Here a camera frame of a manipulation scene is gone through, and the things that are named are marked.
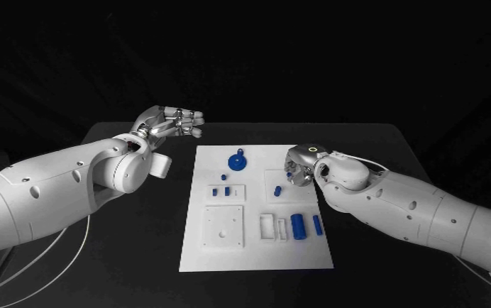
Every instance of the small blue part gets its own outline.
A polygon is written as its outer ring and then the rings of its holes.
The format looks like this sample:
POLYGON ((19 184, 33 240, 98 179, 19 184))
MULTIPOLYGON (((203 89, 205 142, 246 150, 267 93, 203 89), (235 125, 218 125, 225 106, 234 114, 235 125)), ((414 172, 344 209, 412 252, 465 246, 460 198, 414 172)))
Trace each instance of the small blue part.
POLYGON ((317 215, 314 216, 314 225, 316 225, 317 235, 321 236, 323 235, 323 228, 320 227, 320 217, 317 215))
POLYGON ((246 157, 244 156, 244 149, 238 149, 238 154, 228 159, 228 166, 234 171, 241 171, 248 165, 246 157))
POLYGON ((291 215, 291 227, 294 229, 294 239, 303 240, 307 238, 304 216, 301 214, 291 215))

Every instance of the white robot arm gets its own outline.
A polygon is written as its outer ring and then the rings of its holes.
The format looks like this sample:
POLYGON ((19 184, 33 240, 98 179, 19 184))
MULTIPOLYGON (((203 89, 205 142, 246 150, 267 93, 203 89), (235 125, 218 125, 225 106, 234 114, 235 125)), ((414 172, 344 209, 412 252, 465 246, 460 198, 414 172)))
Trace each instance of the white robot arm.
POLYGON ((130 133, 30 158, 0 172, 0 250, 61 231, 149 175, 164 178, 172 159, 153 153, 167 136, 200 137, 203 113, 153 106, 130 133))
POLYGON ((288 150, 291 183, 317 181, 329 205, 389 236, 447 251, 491 271, 491 210, 422 180, 370 170, 356 157, 320 145, 288 150))

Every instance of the blue knob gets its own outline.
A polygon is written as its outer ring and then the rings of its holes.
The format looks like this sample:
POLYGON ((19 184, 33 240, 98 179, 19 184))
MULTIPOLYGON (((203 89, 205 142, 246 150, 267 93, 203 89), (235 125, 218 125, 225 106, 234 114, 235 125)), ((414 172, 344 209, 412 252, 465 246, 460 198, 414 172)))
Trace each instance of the blue knob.
POLYGON ((246 165, 248 160, 244 156, 244 150, 239 148, 238 154, 234 154, 234 156, 228 159, 228 166, 234 171, 241 171, 246 165))

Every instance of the cable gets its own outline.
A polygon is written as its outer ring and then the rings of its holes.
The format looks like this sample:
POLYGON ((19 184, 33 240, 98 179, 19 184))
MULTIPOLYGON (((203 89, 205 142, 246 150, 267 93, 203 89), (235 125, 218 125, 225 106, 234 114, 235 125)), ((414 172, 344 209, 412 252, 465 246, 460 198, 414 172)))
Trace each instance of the cable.
POLYGON ((77 257, 79 257, 79 252, 82 251, 82 248, 84 248, 84 245, 85 245, 85 241, 87 241, 87 235, 90 234, 90 226, 91 226, 91 215, 87 216, 87 230, 85 230, 85 236, 84 236, 84 241, 82 241, 82 244, 79 246, 79 250, 77 251, 77 254, 75 254, 75 257, 72 259, 72 262, 66 265, 66 268, 64 269, 64 271, 58 274, 58 276, 54 278, 54 280, 33 293, 30 294, 29 296, 26 296, 23 299, 20 299, 19 301, 7 304, 6 306, 2 306, 0 308, 6 308, 6 307, 10 307, 13 306, 15 304, 18 304, 19 302, 22 302, 23 300, 29 299, 32 296, 35 296, 52 283, 54 281, 58 280, 58 278, 64 275, 65 271, 69 269, 69 266, 72 265, 72 263, 75 262, 75 259, 77 257))
POLYGON ((378 163, 375 163, 373 161, 367 160, 367 159, 354 157, 353 155, 347 155, 347 154, 344 154, 344 153, 342 153, 342 152, 337 152, 336 150, 333 151, 333 153, 337 153, 339 155, 343 155, 344 157, 349 157, 349 158, 353 158, 353 159, 359 159, 359 160, 362 160, 362 161, 366 161, 366 162, 369 162, 369 163, 378 165, 379 167, 382 167, 386 171, 389 170, 385 166, 382 166, 382 164, 378 164, 378 163))
POLYGON ((0 282, 0 287, 9 283, 28 269, 29 267, 39 261, 39 259, 45 256, 46 252, 49 252, 49 249, 52 248, 52 246, 56 244, 58 240, 61 239, 65 231, 68 228, 64 228, 64 231, 61 232, 61 234, 58 235, 56 239, 54 240, 54 243, 49 245, 49 247, 46 247, 46 250, 43 251, 43 253, 33 259, 33 261, 18 271, 18 273, 15 275, 12 275, 7 280, 5 280, 3 282, 0 282))
POLYGON ((478 276, 481 278, 481 280, 491 285, 491 282, 475 272, 475 270, 464 263, 462 259, 460 259, 460 257, 457 257, 457 255, 454 255, 454 257, 458 259, 458 261, 464 264, 464 266, 474 272, 474 275, 478 276))

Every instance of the dark table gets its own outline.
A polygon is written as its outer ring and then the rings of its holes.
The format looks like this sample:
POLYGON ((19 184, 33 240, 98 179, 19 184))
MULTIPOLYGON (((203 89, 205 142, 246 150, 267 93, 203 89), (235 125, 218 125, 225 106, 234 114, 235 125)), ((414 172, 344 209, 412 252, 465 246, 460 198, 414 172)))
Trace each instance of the dark table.
MULTIPOLYGON (((128 132, 133 123, 98 123, 84 143, 128 132)), ((318 143, 429 178, 401 131, 386 124, 208 123, 203 137, 169 138, 157 152, 172 157, 164 180, 91 216, 91 232, 65 275, 15 307, 490 307, 488 286, 454 257, 386 236, 323 200, 320 212, 333 270, 180 273, 189 193, 198 145, 318 143)), ((75 223, 35 266, 0 289, 0 304, 28 296, 59 274, 84 239, 75 223)), ((56 234, 18 248, 7 278, 56 234)))

